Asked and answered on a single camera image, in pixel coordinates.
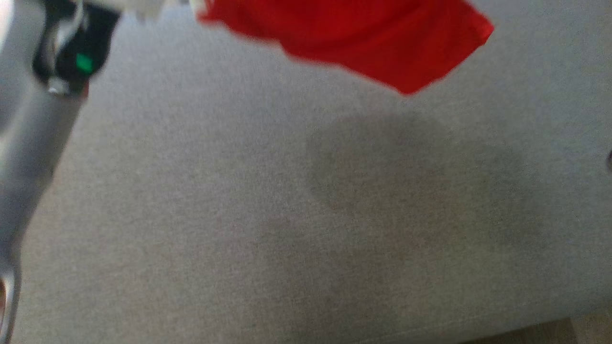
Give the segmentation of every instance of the dark stain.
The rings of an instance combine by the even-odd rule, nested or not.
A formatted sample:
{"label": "dark stain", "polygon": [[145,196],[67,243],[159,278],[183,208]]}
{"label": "dark stain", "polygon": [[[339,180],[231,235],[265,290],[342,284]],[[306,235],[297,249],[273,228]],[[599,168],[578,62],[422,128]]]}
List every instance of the dark stain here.
{"label": "dark stain", "polygon": [[536,201],[545,188],[510,148],[458,138],[409,113],[343,119],[314,133],[308,149],[314,196],[392,231],[395,241],[417,236],[440,249],[457,238],[495,250],[545,245]]}
{"label": "dark stain", "polygon": [[[257,326],[232,342],[272,333],[277,343],[376,343],[426,321],[423,307],[455,312],[451,318],[479,313],[441,299],[461,297],[447,292],[453,287],[469,295],[478,288],[454,260],[544,245],[534,200],[543,187],[511,149],[458,138],[415,113],[346,118],[314,132],[307,148],[308,185],[335,216],[323,210],[321,218],[270,219],[252,229],[256,237],[239,251],[261,270],[240,281],[250,280],[263,301],[241,301],[256,305],[240,316]],[[521,275],[522,264],[499,268]]]}

